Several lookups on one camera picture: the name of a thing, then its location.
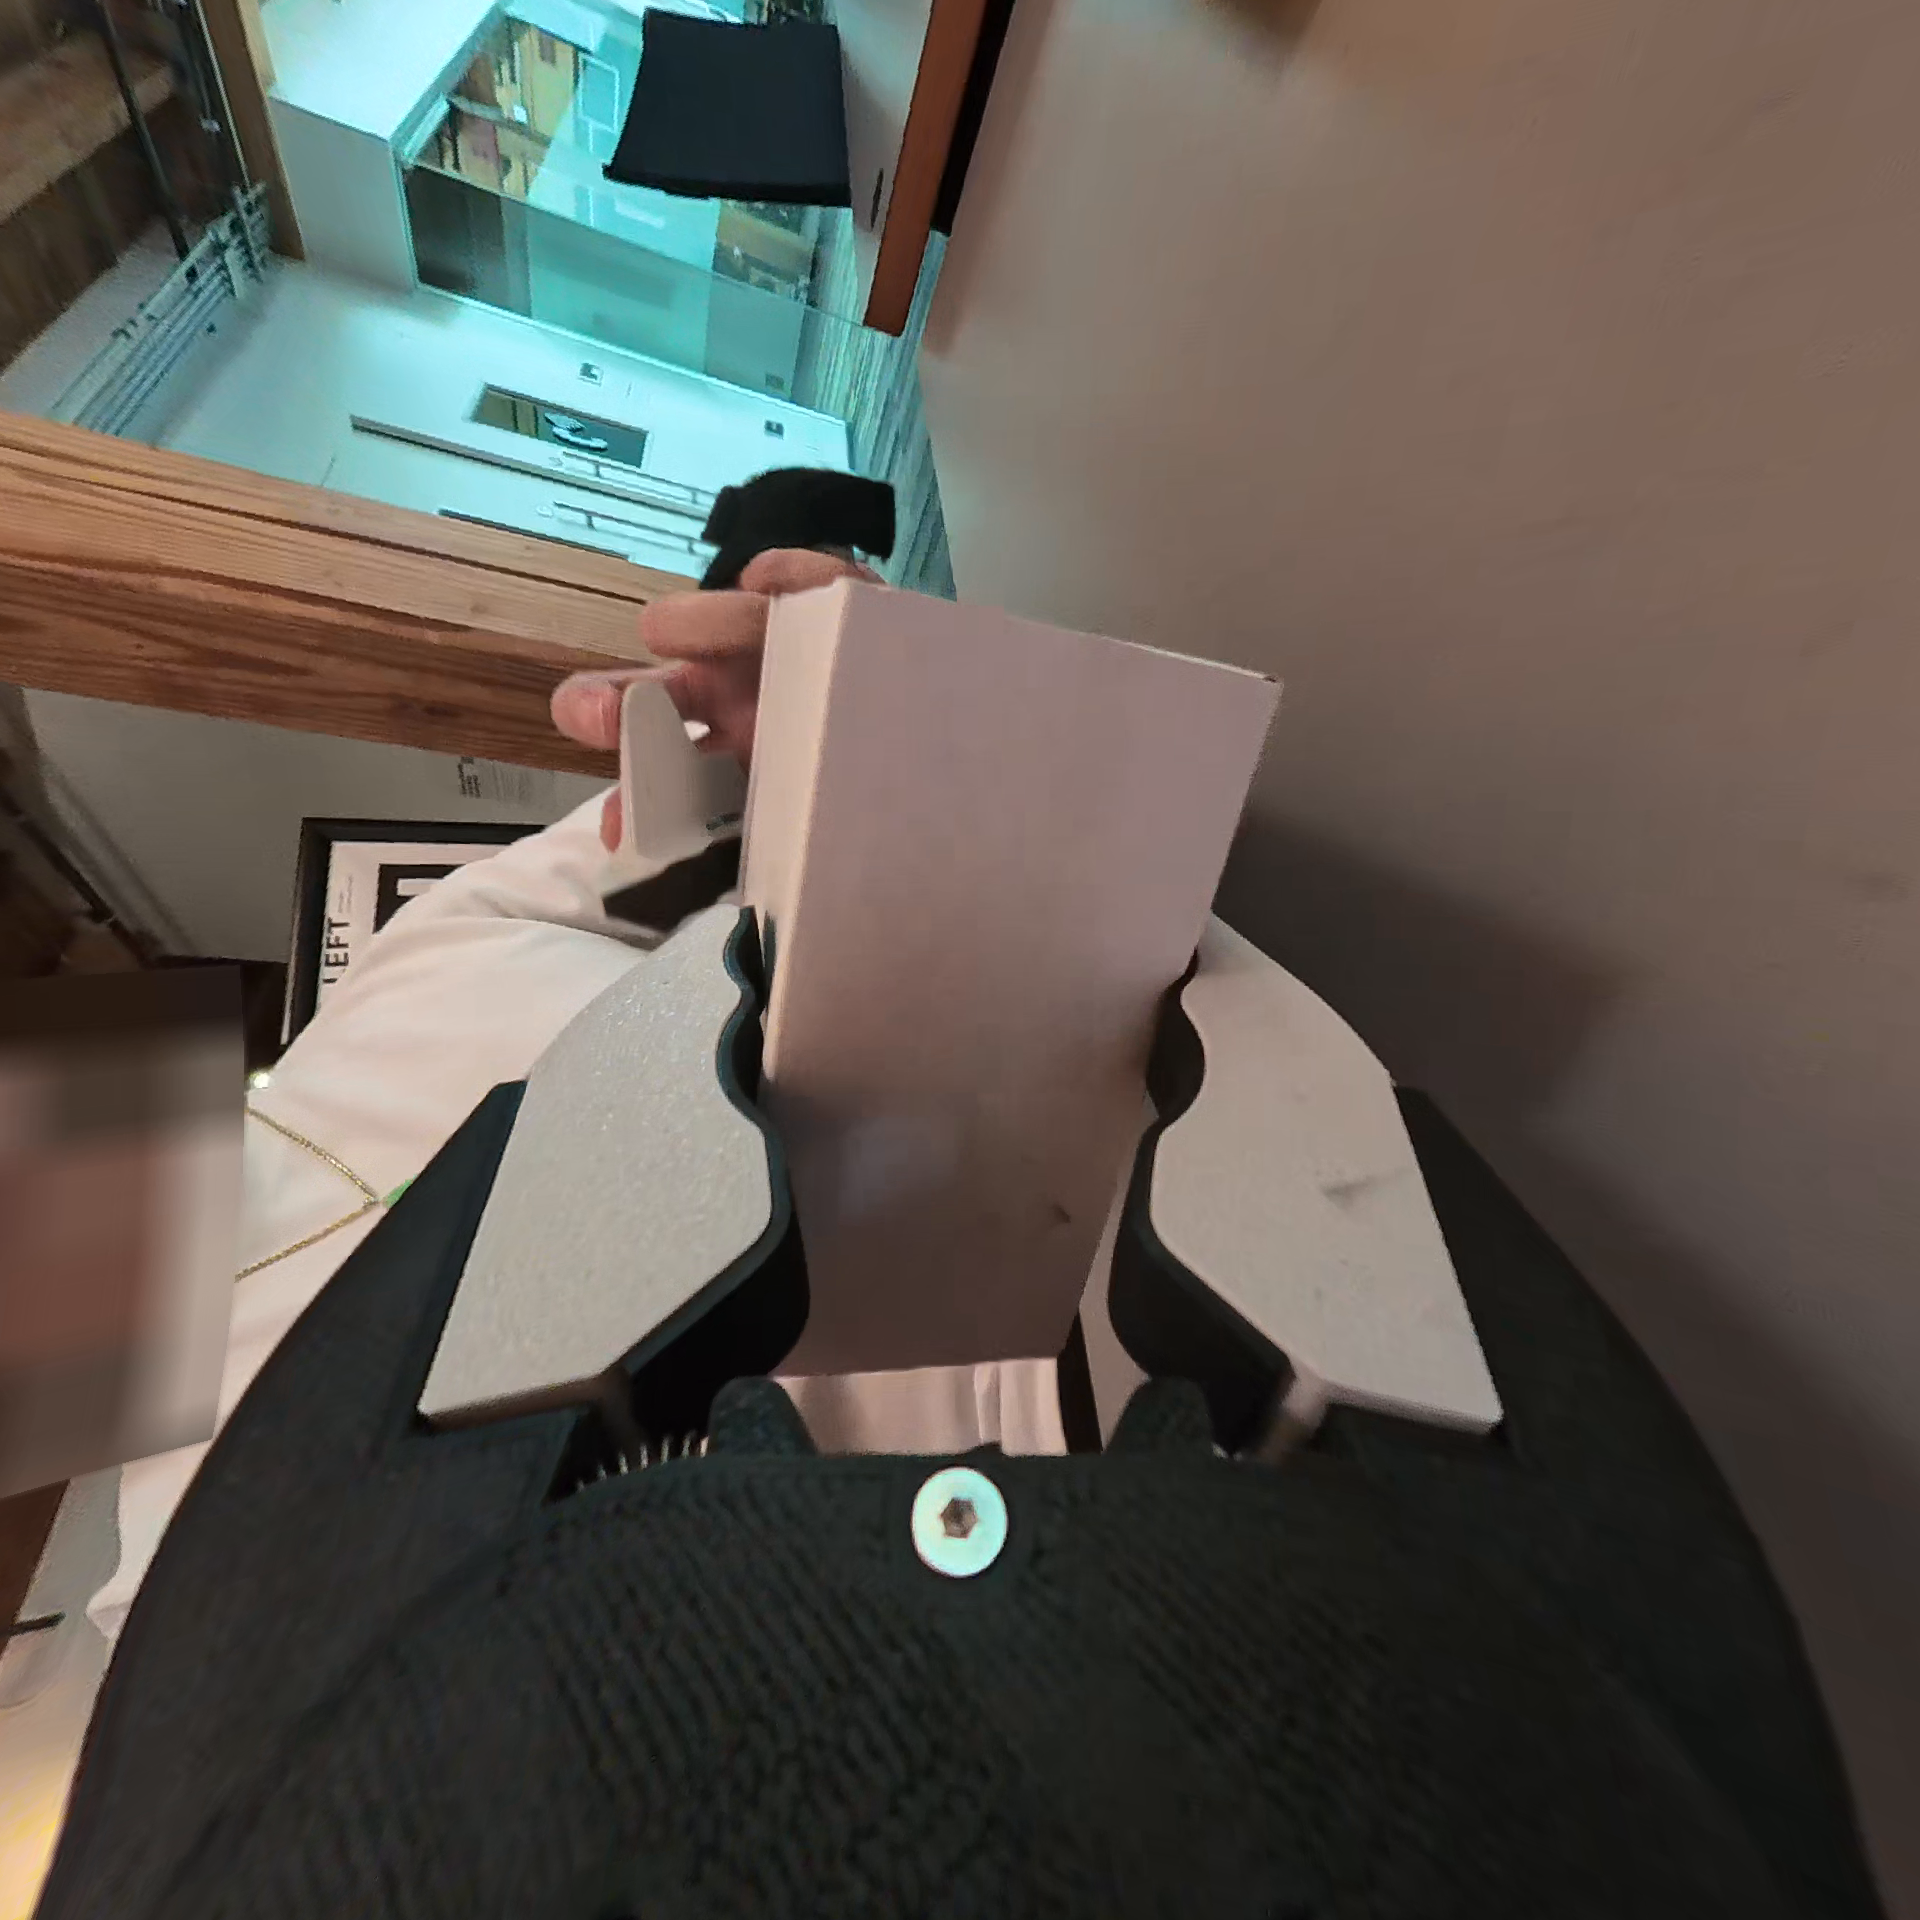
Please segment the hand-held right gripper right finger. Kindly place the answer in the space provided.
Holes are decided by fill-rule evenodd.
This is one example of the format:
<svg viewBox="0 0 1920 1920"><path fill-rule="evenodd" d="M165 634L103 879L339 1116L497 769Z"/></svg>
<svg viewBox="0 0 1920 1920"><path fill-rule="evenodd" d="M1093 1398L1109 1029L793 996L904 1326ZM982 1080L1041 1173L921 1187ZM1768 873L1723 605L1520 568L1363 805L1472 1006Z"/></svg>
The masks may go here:
<svg viewBox="0 0 1920 1920"><path fill-rule="evenodd" d="M1222 917L1162 999L1147 1101L1106 1326L1140 1375L1201 1395L1215 1451L1277 1460L1333 1411L1498 1431L1389 1074Z"/></svg>

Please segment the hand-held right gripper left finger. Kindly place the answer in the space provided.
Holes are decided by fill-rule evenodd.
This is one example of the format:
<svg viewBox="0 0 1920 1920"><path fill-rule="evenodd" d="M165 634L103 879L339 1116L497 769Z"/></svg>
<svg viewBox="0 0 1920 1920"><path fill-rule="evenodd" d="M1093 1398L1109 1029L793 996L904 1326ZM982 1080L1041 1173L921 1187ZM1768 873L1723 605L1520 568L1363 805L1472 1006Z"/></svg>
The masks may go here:
<svg viewBox="0 0 1920 1920"><path fill-rule="evenodd" d="M690 1445L793 1351L810 1288L758 1105L761 989L751 909L710 905L543 1053L424 1371L427 1426L596 1411L613 1445Z"/></svg>

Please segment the white cardboard box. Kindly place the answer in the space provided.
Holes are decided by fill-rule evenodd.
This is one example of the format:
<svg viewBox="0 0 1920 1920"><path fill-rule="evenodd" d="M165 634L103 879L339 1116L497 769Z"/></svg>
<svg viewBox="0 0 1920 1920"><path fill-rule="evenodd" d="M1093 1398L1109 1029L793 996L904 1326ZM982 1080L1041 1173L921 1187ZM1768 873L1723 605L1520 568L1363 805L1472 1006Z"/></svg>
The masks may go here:
<svg viewBox="0 0 1920 1920"><path fill-rule="evenodd" d="M840 582L772 601L744 903L798 1377L1047 1358L1280 682Z"/></svg>

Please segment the person's left forearm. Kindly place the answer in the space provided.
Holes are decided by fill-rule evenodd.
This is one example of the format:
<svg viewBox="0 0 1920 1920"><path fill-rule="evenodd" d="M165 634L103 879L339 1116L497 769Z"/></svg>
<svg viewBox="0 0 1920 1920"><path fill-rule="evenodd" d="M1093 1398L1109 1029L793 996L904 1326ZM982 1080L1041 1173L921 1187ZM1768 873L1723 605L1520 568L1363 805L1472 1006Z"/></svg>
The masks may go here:
<svg viewBox="0 0 1920 1920"><path fill-rule="evenodd" d="M592 798L407 903L275 1071L283 1107L465 1107L532 1069L592 996L673 932L603 911L610 854Z"/></svg>

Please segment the person's left hand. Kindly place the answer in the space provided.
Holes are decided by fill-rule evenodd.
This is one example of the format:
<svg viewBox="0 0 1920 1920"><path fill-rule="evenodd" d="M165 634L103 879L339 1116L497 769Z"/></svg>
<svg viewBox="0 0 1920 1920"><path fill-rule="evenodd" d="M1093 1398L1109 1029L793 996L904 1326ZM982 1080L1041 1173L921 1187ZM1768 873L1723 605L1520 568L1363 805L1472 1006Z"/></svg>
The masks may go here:
<svg viewBox="0 0 1920 1920"><path fill-rule="evenodd" d="M761 656L772 601L835 582L879 584L879 573L842 556L776 550L753 556L735 588L697 588L647 605L640 645L649 668L567 676L549 702L558 736L613 750L623 689L656 682L685 724L701 724L705 754L751 769L758 733Z"/></svg>

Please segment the black framed poster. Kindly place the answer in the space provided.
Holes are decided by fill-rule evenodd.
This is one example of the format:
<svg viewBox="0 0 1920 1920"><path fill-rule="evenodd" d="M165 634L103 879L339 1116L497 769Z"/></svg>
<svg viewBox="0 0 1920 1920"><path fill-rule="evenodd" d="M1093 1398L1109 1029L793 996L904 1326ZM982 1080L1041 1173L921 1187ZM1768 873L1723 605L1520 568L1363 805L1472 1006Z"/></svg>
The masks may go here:
<svg viewBox="0 0 1920 1920"><path fill-rule="evenodd" d="M302 820L280 1043L299 1038L407 903L532 833L532 824Z"/></svg>

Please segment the wooden beam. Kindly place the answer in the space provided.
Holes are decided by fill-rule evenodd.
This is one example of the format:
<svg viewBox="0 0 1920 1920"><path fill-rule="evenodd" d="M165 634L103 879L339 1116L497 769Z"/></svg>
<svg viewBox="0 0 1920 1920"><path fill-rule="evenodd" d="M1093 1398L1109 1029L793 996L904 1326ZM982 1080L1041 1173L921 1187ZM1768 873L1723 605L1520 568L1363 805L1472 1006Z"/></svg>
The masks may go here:
<svg viewBox="0 0 1920 1920"><path fill-rule="evenodd" d="M673 573L2 416L2 682L610 778L550 689Z"/></svg>

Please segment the black panel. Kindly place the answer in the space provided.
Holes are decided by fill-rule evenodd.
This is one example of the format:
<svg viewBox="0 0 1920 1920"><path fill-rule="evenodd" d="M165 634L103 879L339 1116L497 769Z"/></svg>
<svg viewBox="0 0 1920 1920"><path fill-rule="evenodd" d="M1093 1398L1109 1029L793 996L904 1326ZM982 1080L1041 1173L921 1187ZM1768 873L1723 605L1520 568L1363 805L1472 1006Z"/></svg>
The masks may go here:
<svg viewBox="0 0 1920 1920"><path fill-rule="evenodd" d="M835 25L649 7L603 179L677 201L852 206Z"/></svg>

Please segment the white conduit pipes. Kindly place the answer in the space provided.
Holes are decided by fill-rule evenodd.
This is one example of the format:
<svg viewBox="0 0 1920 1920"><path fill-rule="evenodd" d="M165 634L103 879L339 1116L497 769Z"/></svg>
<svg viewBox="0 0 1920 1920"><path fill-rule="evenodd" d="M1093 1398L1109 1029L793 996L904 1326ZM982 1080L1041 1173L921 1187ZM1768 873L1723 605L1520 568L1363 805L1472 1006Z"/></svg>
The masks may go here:
<svg viewBox="0 0 1920 1920"><path fill-rule="evenodd" d="M266 184L236 187L229 208L67 379L49 406L49 419L93 435L138 437L138 429L155 419L198 349L266 288L269 271L269 189Z"/></svg>

